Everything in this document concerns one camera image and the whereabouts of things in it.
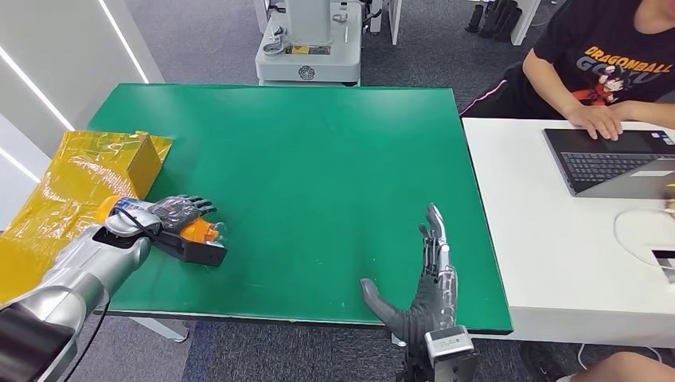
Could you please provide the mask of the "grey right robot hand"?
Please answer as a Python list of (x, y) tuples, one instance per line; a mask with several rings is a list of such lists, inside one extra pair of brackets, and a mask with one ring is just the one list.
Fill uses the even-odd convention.
[(416, 295), (407, 309), (398, 309), (380, 296), (371, 279), (360, 280), (361, 296), (370, 311), (398, 339), (408, 345), (424, 343), (426, 333), (456, 324), (457, 274), (444, 219), (435, 204), (427, 205), (428, 224), (423, 235), (422, 268)]

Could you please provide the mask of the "person's right hand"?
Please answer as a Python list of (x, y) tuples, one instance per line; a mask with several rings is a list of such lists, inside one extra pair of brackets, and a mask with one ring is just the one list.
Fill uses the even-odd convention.
[(606, 106), (576, 105), (562, 113), (573, 126), (584, 129), (592, 139), (604, 138), (617, 141), (623, 133), (622, 124)]

